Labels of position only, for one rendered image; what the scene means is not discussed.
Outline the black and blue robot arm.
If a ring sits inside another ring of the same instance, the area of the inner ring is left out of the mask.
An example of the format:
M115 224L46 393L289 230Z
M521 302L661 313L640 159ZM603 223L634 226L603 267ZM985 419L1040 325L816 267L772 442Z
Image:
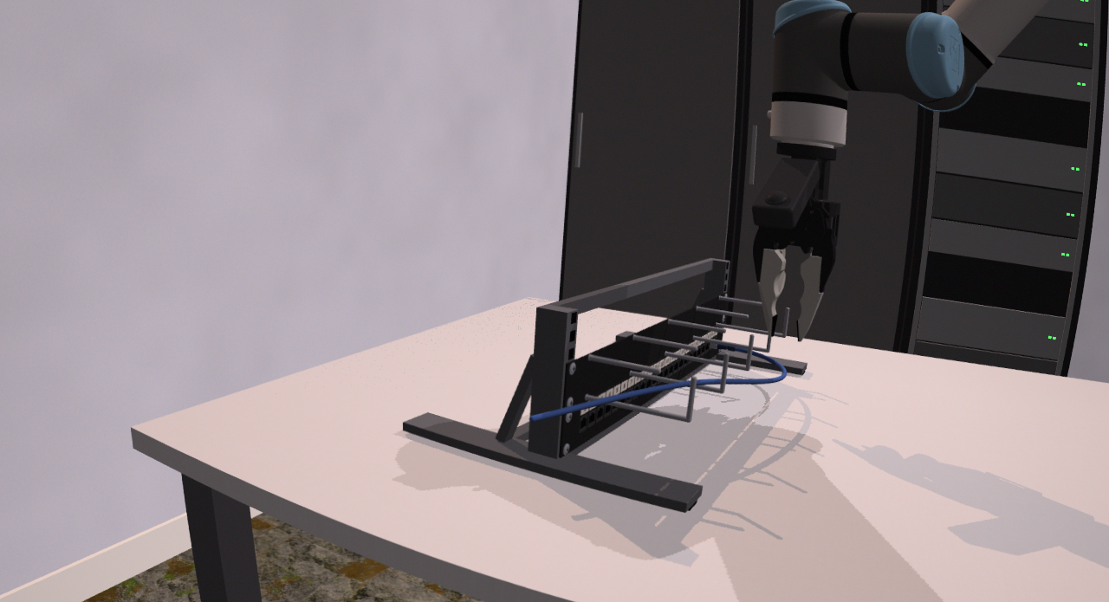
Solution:
M940 16L852 13L832 0L782 3L773 31L771 137L843 147L848 90L899 94L934 112L963 108L1048 1L957 0ZM754 224L794 229L817 183L820 161L781 159L752 206Z

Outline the black metal rack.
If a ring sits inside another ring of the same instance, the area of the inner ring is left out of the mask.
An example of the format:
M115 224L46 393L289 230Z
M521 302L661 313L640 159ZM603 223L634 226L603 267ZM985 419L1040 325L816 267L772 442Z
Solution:
M724 394L728 367L744 373L749 373L752 366L760 366L774 373L781 371L779 366L752 356L752 350L771 351L772 337L769 337L766 348L753 346L754 334L749 336L749 345L723 341L725 328L769 336L769 331L724 323L725 315L749 318L747 314L726 313L726 302L749 303L763 307L761 302L740 302L726 297L730 263L731 261L716 258L698 261L691 265L537 307L535 353L523 367L522 378L516 386L513 398L503 414L502 427L498 432L430 412L420 414L403 422L403 430L427 437L435 443L446 443L448 447L472 455L488 457L497 463L515 465L517 468L550 476L564 482L583 484L593 490L652 506L672 508L686 514L696 506L696 499L704 490L703 484L632 470L622 465L602 463L591 457L578 455L635 417L635 414L655 414L659 417L690 422L696 389ZM696 303L692 308L641 331L617 334L615 341L606 348L574 358L578 314L603 307L607 303L624 302L633 295L648 293L702 273L705 273L704 288L698 293ZM728 346L743 349L749 347L747 356L746 353L729 351ZM696 385L694 374L701 373L708 364L723 366L720 388ZM670 389L668 392L642 394L631 399L607 402L572 414L561 414L552 419L523 422L522 427L518 427L530 397L530 416L532 416L613 394L635 392L648 386L682 382L689 378L691 386L686 416L648 408L674 390Z

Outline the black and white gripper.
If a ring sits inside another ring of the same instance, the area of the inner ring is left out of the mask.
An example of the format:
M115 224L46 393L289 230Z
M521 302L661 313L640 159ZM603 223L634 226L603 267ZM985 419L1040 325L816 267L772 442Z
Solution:
M784 287L785 266L787 266L788 244L801 247L811 257L801 263L801 279L804 280L804 293L801 296L801 315L797 322L798 341L807 336L808 326L820 309L821 296L836 257L837 229L840 229L840 203L828 202L830 163L836 160L836 149L810 146L793 143L777 143L776 153L791 159L811 159L820 161L820 183L808 197L807 207L801 213L794 229L779 229L759 226L753 244L754 268L763 313L769 336L774 336L777 322L775 304L779 293ZM832 204L827 204L832 203ZM831 222L833 218L833 227ZM836 222L836 227L835 227ZM834 239L833 239L834 236ZM775 242L775 243L774 243ZM782 273L783 271L783 273Z

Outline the blue network cable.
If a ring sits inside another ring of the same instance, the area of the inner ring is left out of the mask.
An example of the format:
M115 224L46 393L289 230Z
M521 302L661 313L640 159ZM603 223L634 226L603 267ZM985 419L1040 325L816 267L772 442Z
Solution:
M729 351L747 353L747 349L733 348L733 346L728 346L726 349ZM752 351L752 356L756 356L756 357L759 357L761 359L765 359L766 361L769 361L771 364L774 364L774 366L779 366L779 368L781 369L781 376L779 376L776 378L772 378L772 379L726 379L726 385L775 384L775 382L781 381L781 379L785 379L787 377L787 369L785 369L785 366L782 366L781 364L779 364L779 361L772 359L769 356L764 356L764 354L756 353L756 351ZM721 382L721 379L696 379L696 385L720 385L720 382ZM574 412L574 411L578 411L578 410L586 410L587 408L599 407L599 405L604 405L607 402L615 402L615 401L620 401L620 400L623 400L623 399L630 399L630 398L633 398L633 397L637 397L637 396L641 396L641 394L667 392L667 390L682 388L682 386L691 386L691 381L689 380L689 381L682 381L682 382L676 382L676 384L648 386L648 388L635 390L635 392L613 394L613 396L606 397L603 399L597 399L597 400L589 401L589 402L582 402L582 404L578 404L578 405L572 405L572 407L564 407L564 408L561 408L561 409L558 409L558 410L551 410L551 411L548 411L548 412L545 412L545 414L532 414L532 416L529 417L529 421L530 422L542 421L545 419L551 419L551 418L561 416L561 414L571 414L571 412Z

